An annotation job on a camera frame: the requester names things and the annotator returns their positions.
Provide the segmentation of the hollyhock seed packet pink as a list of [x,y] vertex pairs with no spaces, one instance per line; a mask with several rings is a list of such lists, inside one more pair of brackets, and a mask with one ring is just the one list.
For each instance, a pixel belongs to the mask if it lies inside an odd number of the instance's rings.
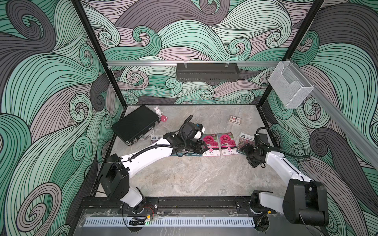
[[220,151],[223,156],[237,154],[237,145],[232,132],[217,134]]

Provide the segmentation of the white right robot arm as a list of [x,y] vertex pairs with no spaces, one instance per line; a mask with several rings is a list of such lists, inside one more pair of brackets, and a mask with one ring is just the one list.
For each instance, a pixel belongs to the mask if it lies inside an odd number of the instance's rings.
[[254,144],[240,147],[249,164],[256,168],[268,165],[286,184],[284,196],[255,190],[250,205],[257,211],[273,210],[283,214],[291,224],[327,226],[329,223],[327,189],[291,164],[284,153],[267,142],[266,134],[255,134]]

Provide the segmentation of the mixed daisy flower seed packet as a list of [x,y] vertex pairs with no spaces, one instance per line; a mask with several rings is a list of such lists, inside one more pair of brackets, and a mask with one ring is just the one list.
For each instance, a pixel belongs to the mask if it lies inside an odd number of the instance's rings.
[[240,154],[249,154],[255,148],[255,138],[253,135],[240,133],[237,144],[237,152]]

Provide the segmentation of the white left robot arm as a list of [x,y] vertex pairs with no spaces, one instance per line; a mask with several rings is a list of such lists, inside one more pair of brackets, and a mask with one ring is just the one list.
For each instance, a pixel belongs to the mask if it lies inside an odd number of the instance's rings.
[[178,131],[163,135],[157,142],[135,153],[119,157],[114,154],[103,162],[97,179],[111,202],[121,201],[136,213],[143,211],[146,198],[131,186],[131,178],[149,165],[173,154],[183,156],[189,152],[204,154],[208,151],[202,139],[205,128],[186,120]]

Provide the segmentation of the pink cosmos seed packet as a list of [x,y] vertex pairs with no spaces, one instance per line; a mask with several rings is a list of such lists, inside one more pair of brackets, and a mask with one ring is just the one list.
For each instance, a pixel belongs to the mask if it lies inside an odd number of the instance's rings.
[[163,138],[162,135],[151,135],[150,136],[150,144],[153,145],[162,138]]
[[198,153],[194,153],[194,152],[182,152],[182,151],[176,152],[176,153],[174,153],[174,155],[176,155],[178,157],[183,157],[183,156],[199,157],[199,156],[202,156],[201,154],[198,154]]

